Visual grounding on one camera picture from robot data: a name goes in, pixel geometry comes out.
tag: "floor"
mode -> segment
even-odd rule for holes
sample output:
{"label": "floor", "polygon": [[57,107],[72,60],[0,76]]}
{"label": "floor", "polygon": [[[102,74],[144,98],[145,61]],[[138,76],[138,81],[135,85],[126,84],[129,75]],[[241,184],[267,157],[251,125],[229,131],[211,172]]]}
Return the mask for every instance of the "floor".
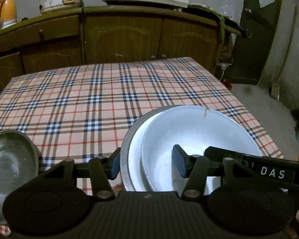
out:
{"label": "floor", "polygon": [[260,122],[286,159],[297,160],[299,143],[290,110],[257,86],[233,84],[231,92]]}

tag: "table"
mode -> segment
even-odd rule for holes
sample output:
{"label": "table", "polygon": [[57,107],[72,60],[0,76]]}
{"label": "table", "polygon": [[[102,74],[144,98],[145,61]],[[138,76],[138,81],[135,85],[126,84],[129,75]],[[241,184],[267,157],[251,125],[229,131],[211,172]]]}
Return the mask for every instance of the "table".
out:
{"label": "table", "polygon": [[[16,129],[42,153],[41,170],[65,158],[109,156],[145,113],[168,105],[201,105],[239,123],[264,156],[283,158],[259,122],[192,58],[83,65],[13,78],[0,94],[0,131]],[[120,175],[110,181],[122,189]],[[91,194],[88,179],[78,187]],[[0,232],[9,234],[6,226]]]}

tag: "dark green door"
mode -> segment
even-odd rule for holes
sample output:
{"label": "dark green door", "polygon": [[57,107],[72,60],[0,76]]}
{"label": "dark green door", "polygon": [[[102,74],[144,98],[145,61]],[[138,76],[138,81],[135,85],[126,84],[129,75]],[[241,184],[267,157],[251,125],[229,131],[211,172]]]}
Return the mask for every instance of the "dark green door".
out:
{"label": "dark green door", "polygon": [[233,64],[224,77],[231,83],[257,84],[276,32],[281,0],[260,8],[259,0],[245,0],[240,25],[250,38],[237,36]]}

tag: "black ribbed surface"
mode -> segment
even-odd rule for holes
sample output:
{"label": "black ribbed surface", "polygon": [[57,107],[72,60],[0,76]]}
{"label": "black ribbed surface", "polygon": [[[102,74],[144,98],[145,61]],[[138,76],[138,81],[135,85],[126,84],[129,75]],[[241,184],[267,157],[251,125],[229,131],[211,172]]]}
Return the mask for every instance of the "black ribbed surface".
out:
{"label": "black ribbed surface", "polygon": [[97,203],[90,215],[67,232],[49,237],[11,238],[59,239],[287,239],[279,232],[267,236],[231,234],[214,224],[198,203],[185,202],[175,192],[126,192],[112,201]]}

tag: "gray bowl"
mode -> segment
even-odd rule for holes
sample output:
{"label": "gray bowl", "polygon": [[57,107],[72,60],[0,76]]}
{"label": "gray bowl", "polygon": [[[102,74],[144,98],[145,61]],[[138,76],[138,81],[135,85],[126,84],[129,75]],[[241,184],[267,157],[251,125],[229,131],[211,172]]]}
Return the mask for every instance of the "gray bowl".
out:
{"label": "gray bowl", "polygon": [[40,154],[35,144],[23,133],[5,130],[0,133],[0,224],[5,198],[38,174]]}

